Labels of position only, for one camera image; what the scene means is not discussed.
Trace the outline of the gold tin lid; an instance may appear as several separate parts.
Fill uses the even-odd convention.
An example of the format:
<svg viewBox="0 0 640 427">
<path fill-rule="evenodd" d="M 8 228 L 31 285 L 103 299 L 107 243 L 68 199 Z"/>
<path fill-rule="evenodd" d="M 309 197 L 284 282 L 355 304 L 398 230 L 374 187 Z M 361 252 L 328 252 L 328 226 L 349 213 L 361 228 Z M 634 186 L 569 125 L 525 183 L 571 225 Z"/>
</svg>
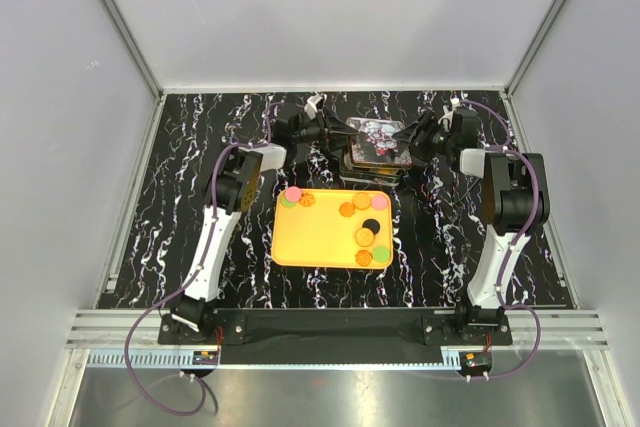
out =
<svg viewBox="0 0 640 427">
<path fill-rule="evenodd" d="M 405 128 L 402 122 L 349 117 L 346 125 L 358 132 L 349 140 L 348 159 L 352 165 L 396 169 L 412 166 L 409 149 L 394 138 Z"/>
</svg>

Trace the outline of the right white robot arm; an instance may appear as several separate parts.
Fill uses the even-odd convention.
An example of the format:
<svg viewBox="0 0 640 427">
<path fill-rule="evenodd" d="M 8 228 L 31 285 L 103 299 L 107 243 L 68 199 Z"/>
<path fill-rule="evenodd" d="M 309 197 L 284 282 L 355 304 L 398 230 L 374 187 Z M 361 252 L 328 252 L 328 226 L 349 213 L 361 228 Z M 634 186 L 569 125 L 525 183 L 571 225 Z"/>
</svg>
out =
<svg viewBox="0 0 640 427">
<path fill-rule="evenodd" d="M 414 160 L 443 156 L 450 168 L 482 181 L 486 236 L 475 274 L 445 325 L 447 333 L 476 343 L 507 332 L 506 289 L 524 247 L 550 215 L 544 157 L 507 144 L 482 147 L 478 114 L 456 109 L 443 117 L 424 113 L 393 135 Z"/>
</svg>

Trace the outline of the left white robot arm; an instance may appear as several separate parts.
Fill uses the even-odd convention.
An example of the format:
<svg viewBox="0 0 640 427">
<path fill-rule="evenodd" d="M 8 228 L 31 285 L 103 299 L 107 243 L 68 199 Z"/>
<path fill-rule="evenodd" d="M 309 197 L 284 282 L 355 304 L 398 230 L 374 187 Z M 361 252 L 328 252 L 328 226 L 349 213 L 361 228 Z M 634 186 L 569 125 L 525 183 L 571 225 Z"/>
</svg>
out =
<svg viewBox="0 0 640 427">
<path fill-rule="evenodd" d="M 295 156 L 300 144 L 318 143 L 334 152 L 348 146 L 357 131 L 334 114 L 311 103 L 289 118 L 266 118 L 267 137 L 250 145 L 222 149 L 205 184 L 203 224 L 192 265 L 179 293 L 172 298 L 173 321 L 196 343 L 215 333 L 216 319 L 207 306 L 218 298 L 219 282 L 232 234 L 257 195 L 261 174 L 276 171 Z"/>
</svg>

